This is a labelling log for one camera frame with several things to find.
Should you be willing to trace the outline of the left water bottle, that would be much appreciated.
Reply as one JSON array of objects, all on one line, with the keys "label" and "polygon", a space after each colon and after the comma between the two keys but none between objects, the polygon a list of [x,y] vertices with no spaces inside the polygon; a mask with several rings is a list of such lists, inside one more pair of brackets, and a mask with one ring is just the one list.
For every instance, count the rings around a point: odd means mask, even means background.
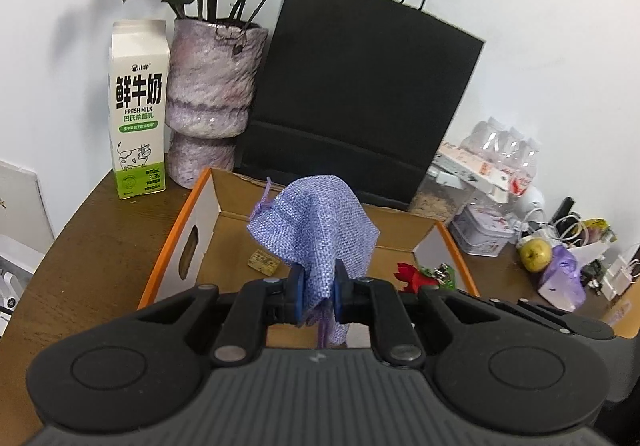
[{"label": "left water bottle", "polygon": [[472,132],[462,141],[461,148],[485,161],[495,162],[499,135],[503,130],[504,125],[495,117],[477,122]]}]

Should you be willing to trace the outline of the small gold wrapped item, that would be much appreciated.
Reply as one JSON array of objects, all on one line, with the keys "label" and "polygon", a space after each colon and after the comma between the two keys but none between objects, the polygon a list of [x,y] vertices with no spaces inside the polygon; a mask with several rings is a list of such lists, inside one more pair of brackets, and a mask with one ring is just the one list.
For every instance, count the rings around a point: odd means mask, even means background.
[{"label": "small gold wrapped item", "polygon": [[281,261],[278,258],[262,249],[255,250],[247,260],[248,267],[267,277],[273,276],[280,264]]}]

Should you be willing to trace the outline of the white round device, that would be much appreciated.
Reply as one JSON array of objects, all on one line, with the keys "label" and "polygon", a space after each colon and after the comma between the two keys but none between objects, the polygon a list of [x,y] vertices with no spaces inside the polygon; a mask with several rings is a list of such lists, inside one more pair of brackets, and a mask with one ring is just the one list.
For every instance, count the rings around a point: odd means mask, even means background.
[{"label": "white round device", "polygon": [[535,185],[529,185],[524,194],[514,201],[511,209],[513,226],[524,220],[541,221],[544,219],[544,194]]}]

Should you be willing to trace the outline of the yellow green apple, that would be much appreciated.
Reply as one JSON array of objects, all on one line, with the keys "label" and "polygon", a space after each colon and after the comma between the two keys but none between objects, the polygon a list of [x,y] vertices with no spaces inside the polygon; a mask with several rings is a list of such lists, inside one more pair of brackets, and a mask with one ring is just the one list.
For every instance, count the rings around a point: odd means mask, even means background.
[{"label": "yellow green apple", "polygon": [[547,240],[536,237],[521,244],[518,255],[529,273],[540,273],[552,260],[552,247]]}]

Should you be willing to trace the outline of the purple white gift box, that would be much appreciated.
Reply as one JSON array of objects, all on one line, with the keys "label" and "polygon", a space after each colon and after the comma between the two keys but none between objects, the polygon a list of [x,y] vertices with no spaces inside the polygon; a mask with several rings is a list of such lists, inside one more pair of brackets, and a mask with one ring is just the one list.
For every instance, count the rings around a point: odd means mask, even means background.
[{"label": "purple white gift box", "polygon": [[552,260],[542,273],[538,295],[552,307],[574,312],[586,301],[580,268],[573,253],[562,245],[552,249]]}]

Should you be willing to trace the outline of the small decorated tin box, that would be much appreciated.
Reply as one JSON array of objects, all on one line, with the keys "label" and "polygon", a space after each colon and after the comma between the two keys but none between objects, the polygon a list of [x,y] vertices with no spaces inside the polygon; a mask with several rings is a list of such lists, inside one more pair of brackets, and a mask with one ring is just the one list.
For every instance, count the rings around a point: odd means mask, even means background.
[{"label": "small decorated tin box", "polygon": [[512,225],[495,210],[467,205],[448,224],[458,247],[467,255],[495,258],[514,237]]}]

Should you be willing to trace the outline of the white red flat box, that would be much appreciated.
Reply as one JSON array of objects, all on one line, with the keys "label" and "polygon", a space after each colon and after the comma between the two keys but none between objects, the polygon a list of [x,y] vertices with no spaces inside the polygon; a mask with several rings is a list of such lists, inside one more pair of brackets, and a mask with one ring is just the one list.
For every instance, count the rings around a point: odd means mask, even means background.
[{"label": "white red flat box", "polygon": [[510,192],[508,173],[456,145],[447,142],[440,144],[433,158],[433,165],[486,195]]}]

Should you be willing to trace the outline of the water bottle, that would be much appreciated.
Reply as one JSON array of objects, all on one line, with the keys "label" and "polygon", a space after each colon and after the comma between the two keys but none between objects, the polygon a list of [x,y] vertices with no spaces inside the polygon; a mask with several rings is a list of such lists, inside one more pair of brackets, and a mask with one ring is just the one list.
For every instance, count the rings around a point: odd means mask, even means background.
[{"label": "water bottle", "polygon": [[524,140],[524,134],[517,128],[502,130],[497,135],[495,163],[503,172],[511,172],[516,167],[516,154]]},{"label": "water bottle", "polygon": [[504,125],[495,117],[477,122],[472,132],[462,141],[461,148],[485,161],[495,162],[499,135],[503,130]]},{"label": "water bottle", "polygon": [[508,166],[511,170],[510,193],[514,196],[523,196],[536,177],[539,151],[540,144],[530,137],[518,144],[518,149],[512,154]]}]

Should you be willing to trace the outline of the purple woven drawstring pouch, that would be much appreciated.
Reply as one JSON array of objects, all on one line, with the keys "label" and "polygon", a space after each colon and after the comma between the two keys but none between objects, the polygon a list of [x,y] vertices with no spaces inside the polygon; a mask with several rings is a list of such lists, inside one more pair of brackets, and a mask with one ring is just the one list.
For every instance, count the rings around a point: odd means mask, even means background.
[{"label": "purple woven drawstring pouch", "polygon": [[255,206],[250,235],[269,253],[305,270],[302,322],[320,325],[321,348],[346,342],[349,325],[335,320],[332,302],[335,260],[349,278],[367,275],[380,231],[352,189],[335,175],[302,177]]}]

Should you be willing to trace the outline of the middle water bottle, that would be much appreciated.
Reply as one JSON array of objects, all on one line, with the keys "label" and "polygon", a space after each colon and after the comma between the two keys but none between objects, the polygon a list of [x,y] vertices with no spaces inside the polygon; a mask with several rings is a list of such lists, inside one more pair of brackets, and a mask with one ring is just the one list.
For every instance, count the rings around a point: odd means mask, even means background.
[{"label": "middle water bottle", "polygon": [[511,172],[516,167],[516,154],[524,140],[524,134],[517,128],[502,130],[497,135],[495,163],[503,172]]}]

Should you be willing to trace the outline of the white green milk carton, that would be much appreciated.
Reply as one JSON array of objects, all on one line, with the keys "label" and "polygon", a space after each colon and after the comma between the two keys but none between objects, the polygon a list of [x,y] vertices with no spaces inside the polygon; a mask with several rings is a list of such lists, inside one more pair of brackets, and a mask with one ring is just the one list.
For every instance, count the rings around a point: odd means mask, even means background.
[{"label": "white green milk carton", "polygon": [[108,66],[108,121],[118,197],[165,189],[165,113],[169,70],[166,23],[113,25]]}]

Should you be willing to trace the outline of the colourful snack packet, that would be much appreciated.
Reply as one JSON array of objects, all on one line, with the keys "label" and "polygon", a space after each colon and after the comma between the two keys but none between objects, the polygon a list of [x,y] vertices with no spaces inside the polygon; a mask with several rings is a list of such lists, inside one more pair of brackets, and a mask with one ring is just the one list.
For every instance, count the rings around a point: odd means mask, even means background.
[{"label": "colourful snack packet", "polygon": [[582,221],[582,226],[586,230],[584,244],[595,244],[597,241],[604,241],[607,244],[615,243],[617,236],[608,224],[608,221],[601,218],[587,219]]}]

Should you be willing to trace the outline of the right water bottle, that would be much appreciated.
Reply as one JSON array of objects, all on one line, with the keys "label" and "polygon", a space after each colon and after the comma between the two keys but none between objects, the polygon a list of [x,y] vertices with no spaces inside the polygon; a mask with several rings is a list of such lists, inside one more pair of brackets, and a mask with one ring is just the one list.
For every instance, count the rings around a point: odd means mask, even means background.
[{"label": "right water bottle", "polygon": [[539,151],[540,144],[530,137],[518,144],[518,149],[512,154],[508,166],[511,170],[510,193],[514,196],[523,196],[536,177]]}]

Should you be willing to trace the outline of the orange cardboard pumpkin box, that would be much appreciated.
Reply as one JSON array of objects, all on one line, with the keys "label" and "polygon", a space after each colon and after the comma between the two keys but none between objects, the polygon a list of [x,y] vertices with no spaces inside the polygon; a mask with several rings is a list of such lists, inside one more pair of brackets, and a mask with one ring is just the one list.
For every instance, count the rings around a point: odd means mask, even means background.
[{"label": "orange cardboard pumpkin box", "polygon": [[357,345],[354,329],[324,310],[333,293],[334,262],[349,277],[385,279],[396,288],[397,266],[434,270],[447,264],[458,289],[477,288],[448,229],[439,221],[363,205],[334,175],[303,177],[285,188],[207,169],[196,181],[163,244],[139,304],[142,307],[193,287],[215,284],[238,291],[264,273],[250,266],[256,253],[279,260],[272,277],[293,264],[306,276],[303,320],[328,330],[335,345]]}]

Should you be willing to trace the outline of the black paper shopping bag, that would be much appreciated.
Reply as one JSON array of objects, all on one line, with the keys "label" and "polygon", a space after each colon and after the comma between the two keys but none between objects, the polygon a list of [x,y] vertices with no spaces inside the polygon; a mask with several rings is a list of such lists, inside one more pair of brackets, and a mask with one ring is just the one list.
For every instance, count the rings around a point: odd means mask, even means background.
[{"label": "black paper shopping bag", "polygon": [[406,209],[483,41],[395,0],[283,0],[235,169],[287,185],[333,174]]}]

